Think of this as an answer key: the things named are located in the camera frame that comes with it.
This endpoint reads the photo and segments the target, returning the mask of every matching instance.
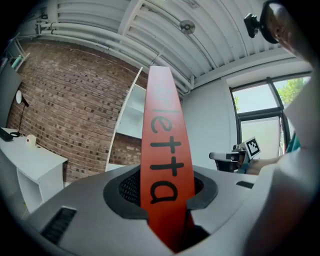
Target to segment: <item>person's arm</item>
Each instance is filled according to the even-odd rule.
[[[276,164],[281,157],[282,155],[272,159],[258,159],[258,160],[253,159],[251,160],[249,168],[246,170],[246,174],[259,175],[262,167]]]

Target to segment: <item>white ceiling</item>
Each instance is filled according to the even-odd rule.
[[[19,31],[28,37],[39,33],[36,22],[67,24],[51,25],[45,30],[57,31],[42,36],[89,41],[145,72],[153,62],[169,66],[183,94],[239,70],[292,58],[260,34],[248,36],[243,18],[259,17],[261,8],[260,0],[49,0],[35,6]],[[183,20],[194,22],[194,34],[180,32]]]

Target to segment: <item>white wall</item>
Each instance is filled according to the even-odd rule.
[[[290,58],[253,66],[227,75],[224,78],[229,87],[237,87],[259,80],[265,80],[267,77],[275,78],[310,71],[312,71],[312,68],[309,63],[301,59]]]
[[[237,143],[235,110],[225,79],[202,85],[183,98],[182,111],[192,164],[217,169],[211,152],[229,152]]]

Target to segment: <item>red paddle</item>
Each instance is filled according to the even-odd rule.
[[[152,66],[146,89],[140,203],[148,224],[173,251],[182,242],[186,200],[195,195],[190,147],[180,100],[168,67]]]

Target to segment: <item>desk lamp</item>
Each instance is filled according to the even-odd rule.
[[[28,102],[26,101],[26,99],[22,96],[22,93],[21,93],[20,90],[18,90],[18,91],[16,92],[15,100],[16,100],[16,102],[17,102],[18,104],[20,104],[21,102],[24,103],[23,110],[22,110],[21,117],[20,117],[19,129],[18,129],[17,132],[14,131],[14,132],[11,132],[11,133],[10,133],[13,137],[17,138],[17,137],[19,137],[19,136],[21,135],[21,133],[20,133],[20,126],[21,126],[22,116],[23,116],[23,114],[24,114],[25,107],[29,107],[29,103],[28,103]]]

